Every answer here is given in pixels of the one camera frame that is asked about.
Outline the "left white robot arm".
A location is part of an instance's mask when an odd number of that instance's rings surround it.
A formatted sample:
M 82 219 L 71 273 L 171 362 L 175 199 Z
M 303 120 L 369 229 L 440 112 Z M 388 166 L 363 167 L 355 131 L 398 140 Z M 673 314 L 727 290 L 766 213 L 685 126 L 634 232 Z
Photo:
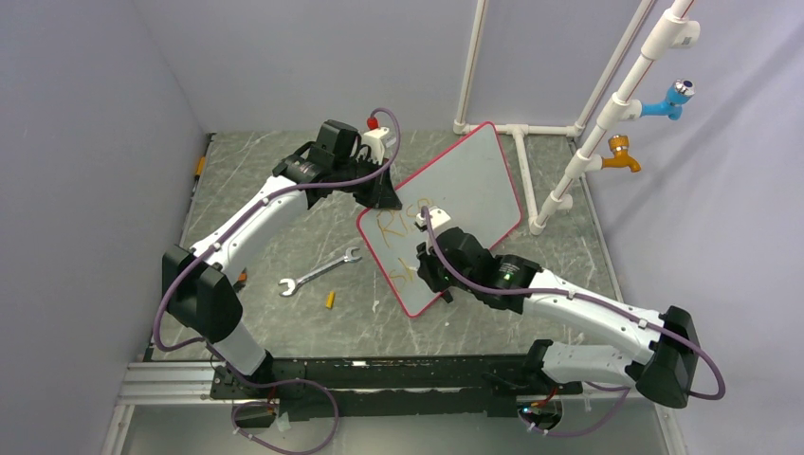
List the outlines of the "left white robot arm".
M 171 246 L 162 257 L 162 298 L 153 323 L 157 349 L 170 352 L 161 322 L 170 314 L 194 330 L 196 341 L 228 363 L 235 386 L 247 397 L 265 395 L 274 379 L 274 358 L 247 329 L 234 285 L 240 274 L 285 226 L 336 191 L 368 209 L 399 210 L 391 177 L 400 152 L 396 119 L 382 127 L 375 109 L 365 132 L 328 119 L 315 139 L 284 157 L 250 200 L 221 227 L 192 246 Z

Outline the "red-framed whiteboard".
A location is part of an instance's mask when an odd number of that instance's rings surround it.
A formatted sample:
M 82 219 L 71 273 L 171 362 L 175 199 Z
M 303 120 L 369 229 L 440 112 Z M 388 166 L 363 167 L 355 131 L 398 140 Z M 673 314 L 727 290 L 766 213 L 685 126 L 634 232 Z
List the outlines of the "red-framed whiteboard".
M 451 223 L 496 246 L 522 219 L 511 172 L 495 126 L 481 124 L 397 185 L 402 209 L 366 209 L 356 227 L 403 312 L 419 316 L 439 295 L 417 274 L 416 248 L 427 234 L 415 226 L 421 208 L 435 206 Z

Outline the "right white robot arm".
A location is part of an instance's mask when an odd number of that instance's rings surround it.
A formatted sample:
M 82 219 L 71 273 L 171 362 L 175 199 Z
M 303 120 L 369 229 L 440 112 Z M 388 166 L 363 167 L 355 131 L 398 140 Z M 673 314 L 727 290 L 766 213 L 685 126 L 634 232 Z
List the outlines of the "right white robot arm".
M 417 276 L 445 300 L 451 289 L 461 289 L 492 309 L 556 319 L 603 340 L 585 348 L 535 341 L 522 368 L 528 390 L 606 383 L 634 387 L 674 409 L 685 408 L 695 396 L 692 383 L 702 353 L 685 309 L 658 312 L 606 298 L 521 256 L 495 255 L 458 227 L 420 243 L 415 254 Z

